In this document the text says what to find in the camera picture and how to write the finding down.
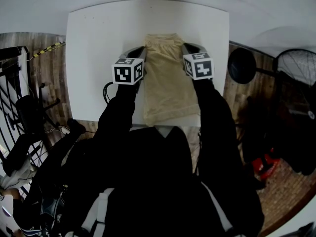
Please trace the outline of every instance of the black clothing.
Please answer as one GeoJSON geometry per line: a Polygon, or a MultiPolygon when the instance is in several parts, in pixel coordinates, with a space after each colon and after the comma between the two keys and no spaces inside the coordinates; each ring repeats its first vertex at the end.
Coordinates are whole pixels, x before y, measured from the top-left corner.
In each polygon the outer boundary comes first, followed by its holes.
{"type": "Polygon", "coordinates": [[[8,176],[11,176],[13,171],[19,170],[22,167],[30,146],[39,140],[39,135],[21,134],[19,136],[15,146],[12,148],[7,158],[2,162],[3,170],[8,176]]]}
{"type": "MultiPolygon", "coordinates": [[[[41,215],[42,201],[46,198],[59,198],[60,190],[58,187],[69,184],[75,161],[67,161],[62,167],[61,163],[79,136],[80,133],[72,131],[59,140],[53,146],[48,157],[39,167],[36,175],[32,179],[30,192],[25,200],[23,202],[17,199],[13,200],[13,218],[21,229],[39,229],[43,224],[47,224],[47,221],[53,220],[48,219],[47,215],[41,215]]],[[[29,144],[29,141],[20,140],[19,143],[18,140],[13,149],[16,147],[24,148],[23,145],[21,146],[22,141],[29,144]]],[[[68,158],[76,158],[79,156],[79,154],[77,154],[75,157],[72,154],[73,152],[69,154],[68,158]]]]}
{"type": "Polygon", "coordinates": [[[105,218],[107,236],[174,233],[224,236],[209,187],[235,232],[258,235],[264,216],[258,195],[242,169],[229,106],[209,80],[193,82],[201,109],[199,177],[192,174],[184,133],[163,138],[155,128],[129,132],[134,86],[119,85],[99,119],[84,174],[69,187],[62,234],[79,230],[95,199],[114,188],[105,218]]]}

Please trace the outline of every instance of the yellow black caution tape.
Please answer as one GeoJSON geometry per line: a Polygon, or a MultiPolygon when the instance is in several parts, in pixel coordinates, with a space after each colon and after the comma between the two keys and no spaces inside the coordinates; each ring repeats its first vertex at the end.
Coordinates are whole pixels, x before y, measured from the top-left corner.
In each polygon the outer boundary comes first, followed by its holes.
{"type": "Polygon", "coordinates": [[[65,41],[63,41],[63,42],[56,42],[54,45],[51,45],[51,46],[45,48],[44,50],[38,52],[37,54],[34,54],[34,55],[32,56],[32,58],[38,57],[38,56],[40,56],[41,54],[44,54],[44,53],[47,52],[47,51],[50,51],[50,52],[51,52],[52,50],[54,50],[54,49],[56,49],[56,48],[59,48],[59,47],[61,47],[61,46],[64,46],[65,44],[66,44],[65,41]]]}

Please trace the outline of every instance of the white table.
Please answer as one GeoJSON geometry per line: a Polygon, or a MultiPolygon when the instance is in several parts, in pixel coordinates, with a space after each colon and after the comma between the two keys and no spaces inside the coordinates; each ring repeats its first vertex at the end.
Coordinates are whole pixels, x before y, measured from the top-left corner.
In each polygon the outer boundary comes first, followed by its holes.
{"type": "MultiPolygon", "coordinates": [[[[98,121],[106,107],[102,90],[112,81],[111,64],[143,45],[146,34],[177,33],[200,44],[214,59],[215,88],[223,94],[229,48],[229,15],[211,7],[178,1],[129,0],[71,12],[67,25],[66,71],[74,119],[98,121]]],[[[108,88],[115,96],[117,86],[108,88]]],[[[136,97],[134,124],[144,124],[144,84],[136,97]]],[[[200,126],[190,115],[162,125],[200,126]]]]}

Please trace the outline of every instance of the beige cloth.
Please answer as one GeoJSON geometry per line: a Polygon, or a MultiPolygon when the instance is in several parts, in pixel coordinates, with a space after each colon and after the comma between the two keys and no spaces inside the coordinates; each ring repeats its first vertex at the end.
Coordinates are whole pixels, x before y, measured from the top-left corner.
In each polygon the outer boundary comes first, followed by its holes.
{"type": "Polygon", "coordinates": [[[191,78],[183,71],[183,43],[177,34],[145,38],[144,120],[148,126],[200,112],[191,78]]]}

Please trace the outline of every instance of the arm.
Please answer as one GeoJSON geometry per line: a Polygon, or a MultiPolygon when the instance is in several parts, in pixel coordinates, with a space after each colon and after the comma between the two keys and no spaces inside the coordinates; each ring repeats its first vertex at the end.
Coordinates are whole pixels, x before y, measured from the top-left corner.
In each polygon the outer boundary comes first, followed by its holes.
{"type": "Polygon", "coordinates": [[[212,81],[197,80],[193,84],[201,109],[199,176],[234,229],[255,237],[262,228],[264,215],[259,197],[242,168],[231,110],[212,81]]]}
{"type": "Polygon", "coordinates": [[[106,188],[116,186],[124,168],[124,153],[128,152],[128,133],[135,110],[136,85],[119,85],[116,97],[110,100],[99,119],[91,150],[84,157],[88,171],[72,183],[67,191],[65,211],[61,218],[61,232],[80,229],[95,199],[106,188]],[[82,183],[89,185],[88,193],[80,193],[82,183]]]}
{"type": "Polygon", "coordinates": [[[126,135],[132,125],[135,110],[136,85],[119,85],[116,96],[110,100],[99,118],[99,127],[94,140],[104,142],[118,135],[126,135]]]}

